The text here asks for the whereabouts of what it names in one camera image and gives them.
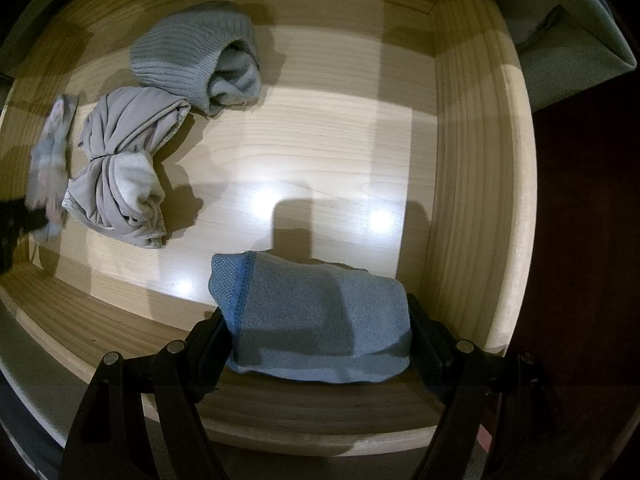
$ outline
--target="gray cloth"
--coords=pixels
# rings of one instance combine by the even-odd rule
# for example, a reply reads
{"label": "gray cloth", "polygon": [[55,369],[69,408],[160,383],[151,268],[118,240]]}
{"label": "gray cloth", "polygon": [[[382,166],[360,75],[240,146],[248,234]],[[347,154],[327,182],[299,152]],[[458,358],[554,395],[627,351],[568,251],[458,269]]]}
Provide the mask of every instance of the gray cloth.
{"label": "gray cloth", "polygon": [[260,95],[254,26],[231,2],[163,18],[133,44],[130,62],[143,84],[185,95],[209,115]]}
{"label": "gray cloth", "polygon": [[173,137],[189,109],[183,97],[158,88],[124,87],[102,96],[84,120],[78,143],[89,164],[69,180],[63,206],[99,233],[161,247],[164,191],[152,155]]}
{"label": "gray cloth", "polygon": [[605,0],[495,0],[516,45],[532,110],[636,68]]}
{"label": "gray cloth", "polygon": [[66,138],[76,113],[78,98],[71,95],[56,97],[42,128],[40,140],[31,149],[29,185],[25,205],[29,209],[43,207],[47,225],[33,232],[37,242],[43,243],[62,231],[64,209],[62,201],[69,179],[66,168]]}
{"label": "gray cloth", "polygon": [[408,305],[396,280],[253,251],[216,254],[211,270],[235,371],[353,383],[384,381],[409,365]]}

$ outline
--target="folded sock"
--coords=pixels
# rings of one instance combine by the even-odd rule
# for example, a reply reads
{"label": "folded sock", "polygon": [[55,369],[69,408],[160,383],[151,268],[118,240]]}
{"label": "folded sock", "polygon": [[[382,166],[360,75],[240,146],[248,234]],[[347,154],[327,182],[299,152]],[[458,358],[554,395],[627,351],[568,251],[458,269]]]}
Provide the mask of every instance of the folded sock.
{"label": "folded sock", "polygon": [[228,365],[285,379],[379,382],[409,364],[401,283],[267,253],[216,254],[209,291],[233,338]]}
{"label": "folded sock", "polygon": [[77,106],[77,97],[56,97],[42,128],[40,140],[31,150],[25,204],[32,210],[43,207],[48,220],[47,225],[33,232],[38,242],[54,238],[62,230],[65,211],[62,200],[68,181],[66,139]]}

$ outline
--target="cloth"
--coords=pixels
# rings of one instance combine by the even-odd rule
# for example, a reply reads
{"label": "cloth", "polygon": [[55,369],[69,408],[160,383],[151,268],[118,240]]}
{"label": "cloth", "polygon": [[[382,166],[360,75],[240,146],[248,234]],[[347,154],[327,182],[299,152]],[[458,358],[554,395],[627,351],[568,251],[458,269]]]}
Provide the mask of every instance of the cloth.
{"label": "cloth", "polygon": [[70,95],[56,97],[42,128],[40,140],[31,150],[29,183],[25,206],[34,210],[43,207],[47,225],[33,232],[37,242],[45,242],[60,234],[64,224],[62,200],[66,181],[66,140],[78,98]]}
{"label": "cloth", "polygon": [[130,62],[143,84],[185,95],[208,115],[260,95],[254,26],[231,2],[206,2],[163,18],[133,44]]}
{"label": "cloth", "polygon": [[284,379],[379,382],[409,364],[401,283],[364,270],[216,254],[209,291],[232,334],[228,365]]}
{"label": "cloth", "polygon": [[89,164],[68,182],[63,206],[81,224],[144,248],[162,246],[164,191],[152,156],[190,105],[158,88],[124,87],[87,115],[78,146]]}
{"label": "cloth", "polygon": [[605,0],[495,0],[516,46],[532,110],[636,68]]}

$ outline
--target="ribbed knit fabric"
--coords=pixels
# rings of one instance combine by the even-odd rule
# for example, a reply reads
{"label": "ribbed knit fabric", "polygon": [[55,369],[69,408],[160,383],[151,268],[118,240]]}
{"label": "ribbed knit fabric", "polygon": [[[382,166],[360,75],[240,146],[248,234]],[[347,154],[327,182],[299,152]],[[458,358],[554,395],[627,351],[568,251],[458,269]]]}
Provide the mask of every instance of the ribbed knit fabric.
{"label": "ribbed knit fabric", "polygon": [[231,2],[163,18],[133,44],[130,62],[141,83],[186,96],[209,115],[260,95],[254,26]]}
{"label": "ribbed knit fabric", "polygon": [[409,365],[406,294],[391,278],[248,251],[213,256],[209,291],[231,332],[227,365],[236,372],[379,382]]}

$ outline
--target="blue fabric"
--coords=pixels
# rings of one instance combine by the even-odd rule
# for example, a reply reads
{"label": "blue fabric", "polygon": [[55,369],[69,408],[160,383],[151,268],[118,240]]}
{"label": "blue fabric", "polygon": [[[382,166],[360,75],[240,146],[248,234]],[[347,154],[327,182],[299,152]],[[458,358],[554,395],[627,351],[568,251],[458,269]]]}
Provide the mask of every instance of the blue fabric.
{"label": "blue fabric", "polygon": [[216,254],[211,271],[232,370],[351,383],[383,381],[409,364],[408,305],[396,280],[255,252]]}

